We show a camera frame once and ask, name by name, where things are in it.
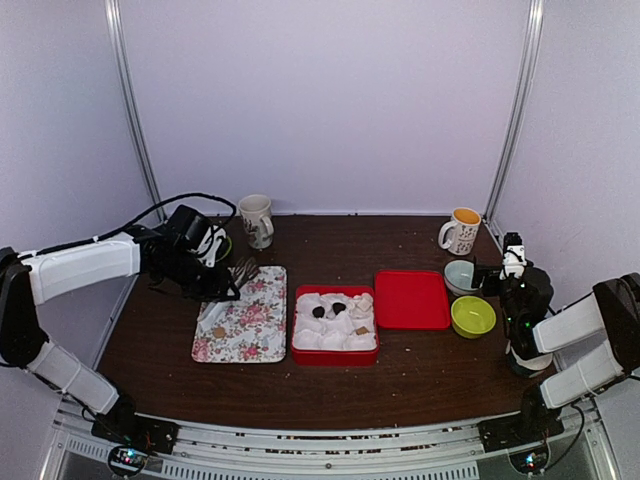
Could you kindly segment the metal tongs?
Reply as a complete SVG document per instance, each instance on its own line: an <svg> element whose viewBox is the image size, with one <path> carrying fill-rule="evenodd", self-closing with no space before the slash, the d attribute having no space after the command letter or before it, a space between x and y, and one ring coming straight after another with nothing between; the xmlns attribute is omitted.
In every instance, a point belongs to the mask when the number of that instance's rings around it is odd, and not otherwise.
<svg viewBox="0 0 640 480"><path fill-rule="evenodd" d="M213 302L206 303L197 317L197 333L205 333L213 326L216 318L230 302L240 299L241 288L259 273L259 265L254 257L242 257L230 269L230 281L224 293Z"/></svg>

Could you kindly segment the red box lid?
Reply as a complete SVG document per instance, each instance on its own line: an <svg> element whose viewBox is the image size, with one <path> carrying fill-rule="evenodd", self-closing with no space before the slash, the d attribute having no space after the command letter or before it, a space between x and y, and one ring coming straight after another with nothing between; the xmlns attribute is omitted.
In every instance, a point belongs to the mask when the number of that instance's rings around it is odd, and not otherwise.
<svg viewBox="0 0 640 480"><path fill-rule="evenodd" d="M381 270L374 279L380 328L442 331L451 325L444 278L433 271Z"/></svg>

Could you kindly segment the white square chocolate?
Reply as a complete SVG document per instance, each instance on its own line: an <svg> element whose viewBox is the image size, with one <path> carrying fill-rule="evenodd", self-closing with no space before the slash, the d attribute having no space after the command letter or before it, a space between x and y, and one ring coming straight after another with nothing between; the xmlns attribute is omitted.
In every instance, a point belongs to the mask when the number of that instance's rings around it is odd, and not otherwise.
<svg viewBox="0 0 640 480"><path fill-rule="evenodd" d="M362 294L354 299L355 311L358 316L369 315L373 311L373 297L369 294Z"/></svg>

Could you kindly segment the dark heart chocolate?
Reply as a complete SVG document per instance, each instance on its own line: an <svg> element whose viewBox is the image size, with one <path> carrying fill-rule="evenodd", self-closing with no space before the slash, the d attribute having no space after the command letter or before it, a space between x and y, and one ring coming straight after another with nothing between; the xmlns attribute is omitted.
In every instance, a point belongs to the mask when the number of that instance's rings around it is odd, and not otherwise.
<svg viewBox="0 0 640 480"><path fill-rule="evenodd" d="M341 312L345 310L346 310L346 305L344 303L334 302L332 304L332 311L335 314L335 316L338 316Z"/></svg>

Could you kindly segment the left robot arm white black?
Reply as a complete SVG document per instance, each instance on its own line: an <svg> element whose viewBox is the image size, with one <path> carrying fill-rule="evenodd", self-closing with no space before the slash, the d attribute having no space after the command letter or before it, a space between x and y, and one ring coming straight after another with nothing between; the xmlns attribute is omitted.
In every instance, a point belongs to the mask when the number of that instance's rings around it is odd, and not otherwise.
<svg viewBox="0 0 640 480"><path fill-rule="evenodd" d="M114 230L41 250L1 250L1 361L26 371L103 420L123 444L144 433L132 400L93 363L107 316L139 276L188 300L235 299L224 265L227 221L180 205L157 226L135 218Z"/></svg>

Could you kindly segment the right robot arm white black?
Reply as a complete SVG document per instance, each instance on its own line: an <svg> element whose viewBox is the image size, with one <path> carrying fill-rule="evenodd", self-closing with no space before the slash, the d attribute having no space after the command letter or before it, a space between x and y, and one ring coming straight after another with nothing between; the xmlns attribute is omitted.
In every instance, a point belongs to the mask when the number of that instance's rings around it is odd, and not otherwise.
<svg viewBox="0 0 640 480"><path fill-rule="evenodd" d="M639 368L639 274L595 284L564 309L549 314L554 294L549 275L513 251L500 266L473 265L472 285L499 299L510 355L520 363L539 360L596 334L603 340L573 365L528 389L512 430L535 440L560 410L596 395Z"/></svg>

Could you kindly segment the tan heart chocolate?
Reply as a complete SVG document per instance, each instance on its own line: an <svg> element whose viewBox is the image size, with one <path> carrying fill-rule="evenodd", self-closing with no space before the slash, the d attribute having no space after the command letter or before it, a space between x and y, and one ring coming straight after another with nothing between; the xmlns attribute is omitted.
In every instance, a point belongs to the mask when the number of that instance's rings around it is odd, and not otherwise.
<svg viewBox="0 0 640 480"><path fill-rule="evenodd" d="M226 330L223 327L216 327L213 329L213 337L216 339L222 339L226 336Z"/></svg>

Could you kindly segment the light blue bowl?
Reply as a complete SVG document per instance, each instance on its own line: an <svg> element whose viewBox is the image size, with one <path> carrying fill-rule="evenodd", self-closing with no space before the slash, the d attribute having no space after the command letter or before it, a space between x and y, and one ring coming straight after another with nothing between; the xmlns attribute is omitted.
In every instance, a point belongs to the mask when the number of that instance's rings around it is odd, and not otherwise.
<svg viewBox="0 0 640 480"><path fill-rule="evenodd" d="M455 296L474 295L477 288L472 287L474 264L467 260L450 261L444 268L446 287Z"/></svg>

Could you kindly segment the lime green bowl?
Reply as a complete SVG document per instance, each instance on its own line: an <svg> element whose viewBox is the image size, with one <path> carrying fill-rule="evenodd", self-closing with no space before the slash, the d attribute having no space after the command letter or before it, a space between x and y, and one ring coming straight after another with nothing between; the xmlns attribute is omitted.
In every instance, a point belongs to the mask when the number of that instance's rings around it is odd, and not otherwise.
<svg viewBox="0 0 640 480"><path fill-rule="evenodd" d="M454 331L466 339L477 339L489 333L496 325L494 308L485 300L475 296L461 296L450 308Z"/></svg>

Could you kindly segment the white mug orange inside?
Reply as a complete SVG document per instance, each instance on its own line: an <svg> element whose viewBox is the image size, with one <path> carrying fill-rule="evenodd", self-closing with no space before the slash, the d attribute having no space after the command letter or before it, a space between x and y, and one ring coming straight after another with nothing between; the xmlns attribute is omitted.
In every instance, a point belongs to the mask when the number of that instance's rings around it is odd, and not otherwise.
<svg viewBox="0 0 640 480"><path fill-rule="evenodd" d="M448 222L442 225L438 235L441 249L455 256L468 255L482 223L482 217L475 210L456 208Z"/></svg>

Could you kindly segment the green saucer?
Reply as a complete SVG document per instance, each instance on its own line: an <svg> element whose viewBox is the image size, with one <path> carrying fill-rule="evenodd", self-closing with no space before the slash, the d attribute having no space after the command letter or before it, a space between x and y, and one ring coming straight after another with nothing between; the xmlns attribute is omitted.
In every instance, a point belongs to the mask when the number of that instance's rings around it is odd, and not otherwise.
<svg viewBox="0 0 640 480"><path fill-rule="evenodd" d="M225 237L217 250L216 260L223 261L225 260L233 250L233 242L230 237Z"/></svg>

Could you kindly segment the floral cream mug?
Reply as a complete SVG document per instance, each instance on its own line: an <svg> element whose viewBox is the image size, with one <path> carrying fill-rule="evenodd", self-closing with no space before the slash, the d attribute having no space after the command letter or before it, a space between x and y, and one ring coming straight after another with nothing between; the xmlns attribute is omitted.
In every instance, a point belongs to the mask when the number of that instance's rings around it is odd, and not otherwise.
<svg viewBox="0 0 640 480"><path fill-rule="evenodd" d="M252 194L241 199L238 207L249 246L255 250L270 247L275 233L271 199L266 195Z"/></svg>

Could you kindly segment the dark blue white bowl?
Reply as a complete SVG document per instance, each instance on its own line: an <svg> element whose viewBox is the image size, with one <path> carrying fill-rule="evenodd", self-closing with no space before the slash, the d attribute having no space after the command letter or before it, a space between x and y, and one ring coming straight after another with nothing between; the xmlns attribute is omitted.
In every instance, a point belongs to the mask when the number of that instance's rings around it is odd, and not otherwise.
<svg viewBox="0 0 640 480"><path fill-rule="evenodd" d="M534 378L542 374L553 362L552 354L544 354L532 359L523 359L508 344L506 349L506 363L509 369L523 378Z"/></svg>

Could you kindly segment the floral rectangular tray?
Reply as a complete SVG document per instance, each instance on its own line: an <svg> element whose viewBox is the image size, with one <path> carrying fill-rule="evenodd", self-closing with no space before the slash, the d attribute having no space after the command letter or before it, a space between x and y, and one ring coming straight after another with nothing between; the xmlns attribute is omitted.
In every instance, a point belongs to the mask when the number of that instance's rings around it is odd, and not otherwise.
<svg viewBox="0 0 640 480"><path fill-rule="evenodd" d="M223 327L226 336L213 337ZM286 355L287 270L261 266L205 333L195 335L191 358L203 364L277 363Z"/></svg>

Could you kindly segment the white paper liners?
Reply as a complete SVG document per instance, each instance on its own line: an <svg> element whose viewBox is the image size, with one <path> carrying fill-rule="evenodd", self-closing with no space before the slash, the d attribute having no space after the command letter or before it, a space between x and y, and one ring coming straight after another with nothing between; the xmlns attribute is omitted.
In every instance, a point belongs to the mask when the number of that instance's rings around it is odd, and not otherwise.
<svg viewBox="0 0 640 480"><path fill-rule="evenodd" d="M317 292L300 295L296 301L292 346L301 351L368 352L375 350L378 341L374 298L373 311L369 315L358 316L354 309L354 299L362 294L371 295L368 292L356 295ZM334 302L346 305L346 310L338 316L335 316L332 311ZM319 306L324 308L325 314L322 318L315 318L312 310ZM359 327L366 327L368 333L357 335L355 331Z"/></svg>

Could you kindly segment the red box base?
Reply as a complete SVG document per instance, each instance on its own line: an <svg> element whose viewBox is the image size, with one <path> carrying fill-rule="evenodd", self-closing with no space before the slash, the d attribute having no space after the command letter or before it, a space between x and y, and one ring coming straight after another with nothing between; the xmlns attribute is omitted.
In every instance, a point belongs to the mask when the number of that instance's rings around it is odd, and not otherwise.
<svg viewBox="0 0 640 480"><path fill-rule="evenodd" d="M326 286L326 285L302 285L296 290L296 301L298 297L305 293L345 293L347 295L356 295L360 293L368 292L373 298L375 297L374 290L367 286ZM357 367L357 366L371 366L376 360L380 349L380 340L378 334L378 325L376 323L376 334L378 346L373 351L368 352L330 352L330 351L301 351L292 346L293 340L293 328L295 325L295 311L293 317L293 327L291 333L291 353L294 361L299 365L304 366L323 366L323 367Z"/></svg>

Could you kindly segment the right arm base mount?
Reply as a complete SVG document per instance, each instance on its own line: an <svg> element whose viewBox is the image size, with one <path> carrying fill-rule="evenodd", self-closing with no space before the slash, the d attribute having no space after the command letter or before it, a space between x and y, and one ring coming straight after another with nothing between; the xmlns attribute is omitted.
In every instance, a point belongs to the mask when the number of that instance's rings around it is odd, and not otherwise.
<svg viewBox="0 0 640 480"><path fill-rule="evenodd" d="M478 423L483 449L486 453L506 450L517 472L542 474L551 461L549 439L564 432L560 412L546 405L538 386L529 387L518 413Z"/></svg>

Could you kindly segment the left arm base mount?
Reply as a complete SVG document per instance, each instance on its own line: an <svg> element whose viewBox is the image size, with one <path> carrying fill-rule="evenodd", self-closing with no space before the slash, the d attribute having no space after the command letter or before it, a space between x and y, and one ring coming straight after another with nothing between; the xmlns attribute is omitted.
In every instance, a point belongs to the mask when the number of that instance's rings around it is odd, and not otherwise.
<svg viewBox="0 0 640 480"><path fill-rule="evenodd" d="M139 415L134 399L121 390L106 413L84 406L82 416L91 422L94 437L115 443L107 454L107 466L122 479L140 474L153 456L171 454L180 430L173 421Z"/></svg>

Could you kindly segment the left aluminium frame post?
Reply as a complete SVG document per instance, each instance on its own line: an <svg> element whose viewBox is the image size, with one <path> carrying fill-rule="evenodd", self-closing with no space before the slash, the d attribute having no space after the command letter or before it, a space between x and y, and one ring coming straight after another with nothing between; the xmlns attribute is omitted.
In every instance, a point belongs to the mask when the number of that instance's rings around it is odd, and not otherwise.
<svg viewBox="0 0 640 480"><path fill-rule="evenodd" d="M123 97L125 118L133 143L135 156L141 169L143 184L153 205L159 204L161 195L154 173L139 109L135 97L131 68L126 49L126 40L122 23L121 2L106 0L104 2L107 27L114 52L116 69Z"/></svg>

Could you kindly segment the aluminium frame post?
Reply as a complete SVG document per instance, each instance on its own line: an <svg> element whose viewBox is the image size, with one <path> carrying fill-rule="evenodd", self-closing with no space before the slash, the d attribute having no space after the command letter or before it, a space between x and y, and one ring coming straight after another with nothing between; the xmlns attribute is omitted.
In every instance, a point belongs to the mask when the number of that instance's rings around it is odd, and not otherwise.
<svg viewBox="0 0 640 480"><path fill-rule="evenodd" d="M159 204L161 195L154 173L139 109L135 97L131 68L126 49L126 40L122 23L121 2L106 0L104 2L107 27L114 52L116 69L123 97L125 118L133 143L135 156L141 169L143 184L153 205Z"/></svg>
<svg viewBox="0 0 640 480"><path fill-rule="evenodd" d="M531 93L539 58L544 24L544 6L544 0L531 0L529 2L528 20L511 113L507 124L498 167L485 208L484 219L487 224L492 223L496 217L500 198L504 191L509 170L516 152L517 142L523 125L528 98Z"/></svg>

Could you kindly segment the right aluminium frame post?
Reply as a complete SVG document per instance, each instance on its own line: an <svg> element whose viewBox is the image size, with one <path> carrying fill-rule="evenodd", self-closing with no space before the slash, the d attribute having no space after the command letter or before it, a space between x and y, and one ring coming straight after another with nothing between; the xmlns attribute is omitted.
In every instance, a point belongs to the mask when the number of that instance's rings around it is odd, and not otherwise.
<svg viewBox="0 0 640 480"><path fill-rule="evenodd" d="M484 219L487 224L492 223L496 217L500 198L504 191L509 170L516 152L517 142L523 125L528 98L531 93L539 58L544 24L544 6L544 0L531 0L529 2L528 20L511 113L507 124L498 167L485 208Z"/></svg>

